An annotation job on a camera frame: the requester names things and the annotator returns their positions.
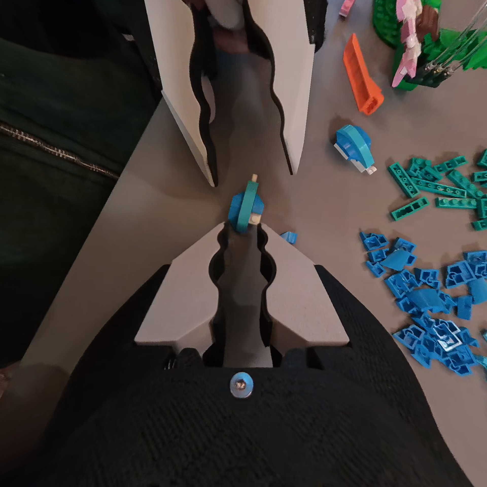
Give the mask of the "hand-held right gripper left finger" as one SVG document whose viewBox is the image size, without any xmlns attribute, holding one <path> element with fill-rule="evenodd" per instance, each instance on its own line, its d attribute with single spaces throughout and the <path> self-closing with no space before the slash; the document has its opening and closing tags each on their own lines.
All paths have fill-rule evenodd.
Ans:
<svg viewBox="0 0 487 487">
<path fill-rule="evenodd" d="M 218 289 L 210 277 L 210 262 L 221 249 L 216 225 L 170 264 L 134 338 L 138 345 L 209 348 L 211 323 L 218 307 Z"/>
</svg>

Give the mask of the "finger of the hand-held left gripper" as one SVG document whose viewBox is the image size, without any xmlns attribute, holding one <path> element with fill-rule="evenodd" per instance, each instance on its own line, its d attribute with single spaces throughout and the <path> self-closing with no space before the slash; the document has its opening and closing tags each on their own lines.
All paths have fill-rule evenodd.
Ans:
<svg viewBox="0 0 487 487">
<path fill-rule="evenodd" d="M 270 93 L 281 116 L 289 173 L 298 172 L 308 115 L 315 47 L 304 1 L 246 1 L 251 25 L 270 51 Z"/>
<path fill-rule="evenodd" d="M 215 67 L 210 26 L 203 13 L 184 1 L 145 1 L 145 8 L 163 98 L 198 167 L 216 187 L 216 152 L 210 136 L 214 96 L 204 74 L 208 58 L 210 67 Z"/>
</svg>

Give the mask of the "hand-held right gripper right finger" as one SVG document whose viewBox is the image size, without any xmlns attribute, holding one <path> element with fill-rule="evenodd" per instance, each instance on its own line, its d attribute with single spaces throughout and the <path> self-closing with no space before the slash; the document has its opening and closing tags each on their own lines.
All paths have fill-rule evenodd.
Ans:
<svg viewBox="0 0 487 487">
<path fill-rule="evenodd" d="M 349 337 L 314 262 L 264 223 L 258 225 L 266 280 L 259 328 L 266 347 L 343 346 Z"/>
</svg>

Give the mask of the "small blue teal lego assembly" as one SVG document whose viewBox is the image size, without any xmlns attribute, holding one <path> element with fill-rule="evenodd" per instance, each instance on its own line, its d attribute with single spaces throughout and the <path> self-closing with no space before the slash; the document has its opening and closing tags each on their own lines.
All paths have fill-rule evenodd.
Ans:
<svg viewBox="0 0 487 487">
<path fill-rule="evenodd" d="M 233 196 L 228 211 L 228 221 L 239 234 L 244 234 L 250 225 L 260 223 L 265 204 L 258 195 L 258 175 L 253 174 L 244 192 Z"/>
</svg>

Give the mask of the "green lego flower plant model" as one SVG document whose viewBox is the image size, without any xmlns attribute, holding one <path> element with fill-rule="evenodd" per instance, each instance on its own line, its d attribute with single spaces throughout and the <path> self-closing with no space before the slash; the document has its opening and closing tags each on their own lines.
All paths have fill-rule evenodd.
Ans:
<svg viewBox="0 0 487 487">
<path fill-rule="evenodd" d="M 449 79 L 443 74 L 426 76 L 418 62 L 423 60 L 422 42 L 426 34 L 435 35 L 440 27 L 440 12 L 442 1 L 421 1 L 423 11 L 416 19 L 416 36 L 420 45 L 420 56 L 417 59 L 416 74 L 414 77 L 405 74 L 396 90 L 410 92 L 419 86 L 437 88 Z M 394 48 L 393 74 L 398 74 L 400 62 L 406 51 L 405 42 L 401 41 L 401 28 L 403 21 L 398 20 L 396 14 L 396 1 L 374 1 L 373 27 L 378 37 L 389 47 Z"/>
</svg>

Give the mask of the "orange lego brick separator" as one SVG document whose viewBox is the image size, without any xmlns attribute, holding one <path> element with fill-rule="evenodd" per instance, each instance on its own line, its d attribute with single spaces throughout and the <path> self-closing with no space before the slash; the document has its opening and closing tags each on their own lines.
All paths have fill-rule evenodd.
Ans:
<svg viewBox="0 0 487 487">
<path fill-rule="evenodd" d="M 366 116 L 373 114 L 384 102 L 384 95 L 369 75 L 355 33 L 345 45 L 343 63 L 359 112 Z"/>
</svg>

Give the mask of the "blue lego bird assembly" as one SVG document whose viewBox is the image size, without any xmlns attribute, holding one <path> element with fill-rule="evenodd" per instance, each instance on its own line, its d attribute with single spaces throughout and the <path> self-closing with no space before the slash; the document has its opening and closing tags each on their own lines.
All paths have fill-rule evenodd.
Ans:
<svg viewBox="0 0 487 487">
<path fill-rule="evenodd" d="M 371 139 L 359 126 L 344 125 L 336 131 L 334 147 L 360 173 L 372 175 L 376 171 L 371 152 Z"/>
</svg>

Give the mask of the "pile of blue lego pieces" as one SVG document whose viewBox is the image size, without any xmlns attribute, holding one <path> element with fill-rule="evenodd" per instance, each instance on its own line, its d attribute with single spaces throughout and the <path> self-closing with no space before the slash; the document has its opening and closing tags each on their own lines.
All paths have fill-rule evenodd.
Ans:
<svg viewBox="0 0 487 487">
<path fill-rule="evenodd" d="M 428 369 L 436 360 L 459 376 L 471 375 L 474 366 L 486 372 L 486 356 L 473 351 L 479 343 L 469 329 L 436 317 L 454 314 L 470 320 L 474 306 L 486 303 L 486 250 L 463 253 L 463 260 L 447 266 L 442 283 L 438 269 L 413 268 L 413 242 L 397 238 L 390 243 L 383 234 L 362 231 L 359 238 L 367 252 L 366 267 L 374 277 L 385 277 L 397 307 L 412 320 L 393 333 L 411 357 Z"/>
</svg>

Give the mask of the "clear plastic rods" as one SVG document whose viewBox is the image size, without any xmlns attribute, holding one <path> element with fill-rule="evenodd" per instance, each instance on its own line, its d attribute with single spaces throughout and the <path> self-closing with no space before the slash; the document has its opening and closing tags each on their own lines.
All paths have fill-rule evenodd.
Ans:
<svg viewBox="0 0 487 487">
<path fill-rule="evenodd" d="M 460 32 L 438 28 L 425 35 L 423 60 L 418 62 L 426 76 L 453 75 L 458 70 L 486 70 L 486 1 Z"/>
</svg>

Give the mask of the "green long brick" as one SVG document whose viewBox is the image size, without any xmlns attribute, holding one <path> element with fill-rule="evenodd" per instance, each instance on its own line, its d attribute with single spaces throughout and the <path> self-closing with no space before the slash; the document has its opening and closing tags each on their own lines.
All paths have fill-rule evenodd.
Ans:
<svg viewBox="0 0 487 487">
<path fill-rule="evenodd" d="M 472 211 L 473 230 L 486 230 L 486 149 L 479 154 L 473 172 L 465 175 L 460 169 L 468 164 L 467 158 L 459 155 L 439 164 L 413 157 L 407 167 L 399 162 L 388 166 L 389 175 L 408 198 L 406 204 L 390 212 L 391 220 L 404 220 L 429 206 L 424 195 L 428 193 L 434 196 L 436 208 Z"/>
</svg>

